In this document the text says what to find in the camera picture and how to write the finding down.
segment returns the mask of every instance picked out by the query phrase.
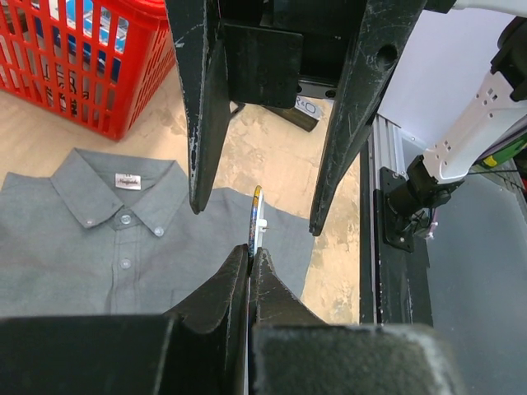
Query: basket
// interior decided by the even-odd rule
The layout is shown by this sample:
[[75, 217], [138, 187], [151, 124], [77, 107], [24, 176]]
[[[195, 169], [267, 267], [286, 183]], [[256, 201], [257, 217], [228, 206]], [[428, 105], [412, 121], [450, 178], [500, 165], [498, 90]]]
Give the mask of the basket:
[[175, 65], [164, 0], [0, 3], [0, 88], [114, 140]]

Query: black panel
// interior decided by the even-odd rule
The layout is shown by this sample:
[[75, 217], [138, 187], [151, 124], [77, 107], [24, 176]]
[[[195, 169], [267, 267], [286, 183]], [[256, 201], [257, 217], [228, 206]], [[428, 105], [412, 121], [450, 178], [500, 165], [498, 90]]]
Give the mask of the black panel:
[[302, 35], [225, 23], [232, 100], [282, 109], [294, 107]]
[[258, 23], [264, 12], [264, 0], [219, 0], [222, 18]]
[[352, 35], [361, 19], [364, 0], [274, 0], [273, 26], [316, 35]]
[[350, 36], [322, 36], [304, 34], [304, 50], [302, 52], [301, 75], [315, 80], [323, 79], [338, 85], [346, 59], [346, 50]]

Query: button-down collar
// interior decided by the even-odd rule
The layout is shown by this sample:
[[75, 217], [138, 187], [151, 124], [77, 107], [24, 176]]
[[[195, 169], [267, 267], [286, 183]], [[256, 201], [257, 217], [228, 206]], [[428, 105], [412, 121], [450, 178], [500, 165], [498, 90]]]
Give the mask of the button-down collar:
[[183, 170], [172, 160], [152, 160], [117, 156], [99, 152], [73, 150], [51, 178], [53, 186], [69, 211], [85, 227], [107, 221], [124, 206], [121, 199], [97, 174], [97, 171], [126, 174], [163, 174], [157, 183], [144, 191], [130, 209], [158, 237], [166, 229], [176, 210], [187, 196], [177, 188], [186, 179]]

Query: small tag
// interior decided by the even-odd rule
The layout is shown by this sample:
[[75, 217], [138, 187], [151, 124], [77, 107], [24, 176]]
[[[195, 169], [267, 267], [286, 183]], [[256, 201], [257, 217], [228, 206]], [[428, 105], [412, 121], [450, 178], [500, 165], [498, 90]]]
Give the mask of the small tag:
[[133, 191], [141, 190], [141, 176], [134, 174], [115, 173], [115, 187], [130, 189]]

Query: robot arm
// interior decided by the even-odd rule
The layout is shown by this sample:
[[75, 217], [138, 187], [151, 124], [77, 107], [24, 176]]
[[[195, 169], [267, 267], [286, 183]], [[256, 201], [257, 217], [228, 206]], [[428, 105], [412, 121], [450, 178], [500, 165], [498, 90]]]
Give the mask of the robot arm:
[[445, 136], [414, 159], [408, 181], [386, 195], [400, 232], [416, 211], [448, 202], [485, 150], [527, 116], [527, 20], [516, 17], [498, 46], [469, 106]]
[[513, 88], [500, 72], [489, 72], [478, 93], [450, 131], [423, 154], [438, 184], [464, 178], [477, 158], [527, 114], [527, 100], [514, 101]]

